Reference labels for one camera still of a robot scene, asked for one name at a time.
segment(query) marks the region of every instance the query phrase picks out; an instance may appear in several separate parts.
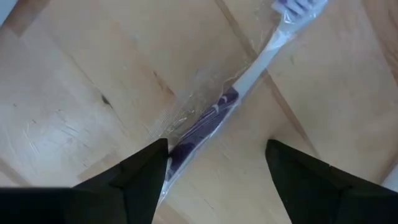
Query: toothbrush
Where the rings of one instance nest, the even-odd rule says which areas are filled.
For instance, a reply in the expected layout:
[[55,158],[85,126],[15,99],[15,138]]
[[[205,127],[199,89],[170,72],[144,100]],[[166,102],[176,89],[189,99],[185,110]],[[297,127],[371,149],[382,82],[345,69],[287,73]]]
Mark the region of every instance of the toothbrush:
[[314,20],[322,12],[327,2],[328,0],[278,0],[273,3],[272,7],[282,14],[277,30],[250,68],[219,98],[216,104],[209,107],[199,117],[171,150],[162,195],[167,193],[169,187],[178,178],[200,146],[217,131],[221,123],[246,96],[279,49],[297,31]]

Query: wooden floor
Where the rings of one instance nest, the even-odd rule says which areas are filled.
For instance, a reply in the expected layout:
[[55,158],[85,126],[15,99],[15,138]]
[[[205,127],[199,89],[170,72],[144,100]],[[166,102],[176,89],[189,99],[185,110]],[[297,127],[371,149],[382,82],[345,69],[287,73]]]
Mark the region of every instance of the wooden floor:
[[[271,2],[20,0],[0,29],[0,184],[73,186],[159,136],[173,144],[264,47]],[[289,223],[269,138],[381,183],[398,153],[397,24],[395,0],[331,0],[154,223]]]

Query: toothbrush head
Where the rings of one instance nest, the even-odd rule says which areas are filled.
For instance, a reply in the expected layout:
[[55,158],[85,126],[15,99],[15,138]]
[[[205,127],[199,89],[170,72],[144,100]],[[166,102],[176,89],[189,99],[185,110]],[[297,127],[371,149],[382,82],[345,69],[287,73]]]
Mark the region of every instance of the toothbrush head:
[[328,0],[276,0],[272,8],[282,15],[284,31],[297,32],[314,20],[325,8]]

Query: purple toothbrush handle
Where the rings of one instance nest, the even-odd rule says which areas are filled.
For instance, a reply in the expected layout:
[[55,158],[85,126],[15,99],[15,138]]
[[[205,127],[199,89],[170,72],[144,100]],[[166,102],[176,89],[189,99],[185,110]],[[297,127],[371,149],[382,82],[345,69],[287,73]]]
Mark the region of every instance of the purple toothbrush handle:
[[231,87],[222,95],[217,104],[209,107],[196,121],[196,123],[182,136],[173,148],[170,156],[172,163],[166,176],[170,180],[182,166],[188,156],[203,143],[208,136],[220,126],[228,112],[233,108],[239,98],[239,93]]

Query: white toothbrush neck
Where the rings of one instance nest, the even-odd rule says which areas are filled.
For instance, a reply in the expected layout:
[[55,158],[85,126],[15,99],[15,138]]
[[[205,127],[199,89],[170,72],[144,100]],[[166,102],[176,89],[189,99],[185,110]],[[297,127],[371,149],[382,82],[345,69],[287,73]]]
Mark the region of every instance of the white toothbrush neck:
[[292,35],[291,32],[282,32],[278,27],[258,58],[234,83],[233,88],[239,93],[240,99],[243,98],[255,84],[256,80],[260,77],[261,73],[267,69],[279,49],[290,40]]

